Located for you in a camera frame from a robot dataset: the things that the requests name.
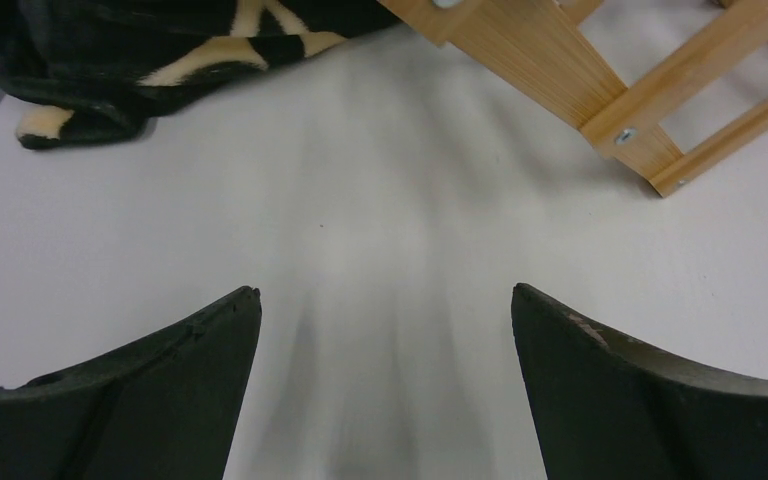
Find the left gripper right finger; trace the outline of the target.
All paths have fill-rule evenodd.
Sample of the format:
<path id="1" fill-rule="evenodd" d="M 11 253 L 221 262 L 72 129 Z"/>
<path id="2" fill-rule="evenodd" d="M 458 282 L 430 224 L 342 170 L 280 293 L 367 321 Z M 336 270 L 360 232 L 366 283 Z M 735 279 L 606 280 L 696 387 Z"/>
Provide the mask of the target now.
<path id="1" fill-rule="evenodd" d="M 520 283 L 512 330 L 551 479 L 768 479 L 768 380 L 678 356 Z"/>

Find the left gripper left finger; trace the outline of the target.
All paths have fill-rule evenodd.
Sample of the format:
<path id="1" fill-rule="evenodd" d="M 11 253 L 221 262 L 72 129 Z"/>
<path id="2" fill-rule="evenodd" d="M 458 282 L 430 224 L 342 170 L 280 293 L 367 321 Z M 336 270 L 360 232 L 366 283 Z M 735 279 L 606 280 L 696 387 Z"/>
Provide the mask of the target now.
<path id="1" fill-rule="evenodd" d="M 255 357 L 260 292 L 25 385 L 0 387 L 0 479 L 220 479 Z"/>

